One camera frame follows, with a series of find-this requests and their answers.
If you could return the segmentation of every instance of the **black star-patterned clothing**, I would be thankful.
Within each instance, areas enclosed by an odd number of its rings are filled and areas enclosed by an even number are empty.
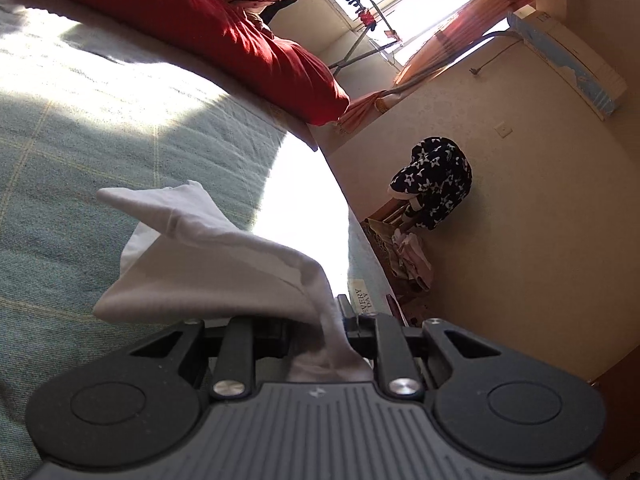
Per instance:
[[[431,230],[469,194],[471,180],[471,165],[453,140],[427,137],[411,150],[411,164],[396,174],[389,193],[409,201],[403,221],[417,217],[417,227]]]

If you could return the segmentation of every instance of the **white towel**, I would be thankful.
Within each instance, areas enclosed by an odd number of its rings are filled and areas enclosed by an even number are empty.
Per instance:
[[[94,307],[96,317],[149,323],[247,315],[292,319],[304,326],[294,336],[289,380],[371,380],[369,365],[347,341],[320,264],[235,227],[200,183],[112,187],[97,197],[141,224],[122,252],[119,279]]]

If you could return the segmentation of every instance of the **silver bolt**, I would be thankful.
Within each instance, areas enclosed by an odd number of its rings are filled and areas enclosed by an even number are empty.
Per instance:
[[[407,377],[400,377],[389,383],[389,389],[396,395],[413,395],[420,389],[420,383]]]
[[[218,381],[213,385],[213,391],[223,397],[235,397],[244,392],[244,384],[233,380]]]

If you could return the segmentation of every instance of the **curtain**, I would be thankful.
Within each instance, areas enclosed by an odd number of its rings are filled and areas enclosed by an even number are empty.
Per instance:
[[[483,41],[482,35],[508,12],[534,0],[471,0],[436,32],[404,66],[393,87],[355,100],[338,120],[338,129],[351,134],[391,109],[435,77],[464,51]]]

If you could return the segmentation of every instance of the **red pillowcase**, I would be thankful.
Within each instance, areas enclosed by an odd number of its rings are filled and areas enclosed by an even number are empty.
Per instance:
[[[75,0],[199,54],[256,94],[310,124],[335,121],[349,98],[317,57],[271,40],[222,0]]]

